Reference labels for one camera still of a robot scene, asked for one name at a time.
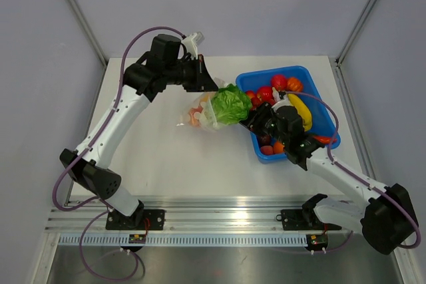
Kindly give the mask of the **clear dotted zip top bag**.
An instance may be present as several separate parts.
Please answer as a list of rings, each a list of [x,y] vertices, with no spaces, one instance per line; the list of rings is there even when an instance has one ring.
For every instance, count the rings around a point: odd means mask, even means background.
[[[198,86],[198,92],[201,92],[201,95],[184,109],[177,122],[177,126],[191,126],[213,132],[225,126],[235,124],[236,120],[229,114],[225,114],[225,112],[229,112],[231,109],[225,106],[218,106],[215,109],[212,106],[212,99],[219,90],[235,93],[237,89],[238,87],[234,84],[224,82],[219,78],[209,80],[207,84],[201,84]]]

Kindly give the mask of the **green lettuce head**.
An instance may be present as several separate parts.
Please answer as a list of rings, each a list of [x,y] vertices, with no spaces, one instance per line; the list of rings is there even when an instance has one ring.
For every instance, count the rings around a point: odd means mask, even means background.
[[[248,95],[229,84],[208,98],[200,120],[209,130],[219,130],[246,120],[252,107]]]

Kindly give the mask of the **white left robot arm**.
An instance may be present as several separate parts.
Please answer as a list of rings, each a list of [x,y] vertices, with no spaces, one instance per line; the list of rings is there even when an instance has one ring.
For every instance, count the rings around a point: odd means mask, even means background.
[[[117,96],[98,124],[75,150],[65,149],[60,155],[71,178],[111,208],[108,229],[148,226],[144,204],[109,168],[118,145],[139,114],[168,85],[181,86],[186,92],[218,90],[198,52],[203,38],[200,32],[183,39],[166,34],[155,36],[150,50],[123,68]]]

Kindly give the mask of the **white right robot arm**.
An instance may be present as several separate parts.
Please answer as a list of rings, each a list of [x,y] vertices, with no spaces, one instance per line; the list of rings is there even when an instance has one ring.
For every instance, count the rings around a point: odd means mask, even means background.
[[[265,102],[240,124],[257,136],[266,134],[281,142],[292,164],[323,178],[349,198],[341,202],[325,194],[313,196],[302,205],[306,226],[332,224],[361,233],[384,255],[398,247],[419,247],[421,232],[409,192],[399,184],[387,186],[346,167],[329,146],[305,132],[294,107]]]

